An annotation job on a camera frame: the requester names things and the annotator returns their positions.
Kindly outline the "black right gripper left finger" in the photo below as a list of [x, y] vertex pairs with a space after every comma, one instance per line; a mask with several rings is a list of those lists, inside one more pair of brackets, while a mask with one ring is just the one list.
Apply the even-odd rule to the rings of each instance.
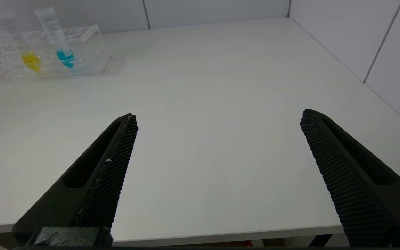
[[15, 223], [17, 240], [43, 227], [111, 229], [138, 135], [137, 118], [114, 120], [49, 190]]

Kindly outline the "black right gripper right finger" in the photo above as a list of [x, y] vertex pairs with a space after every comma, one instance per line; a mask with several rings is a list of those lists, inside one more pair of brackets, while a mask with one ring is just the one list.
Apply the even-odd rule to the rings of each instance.
[[351, 247], [400, 247], [400, 176], [323, 113], [300, 127]]

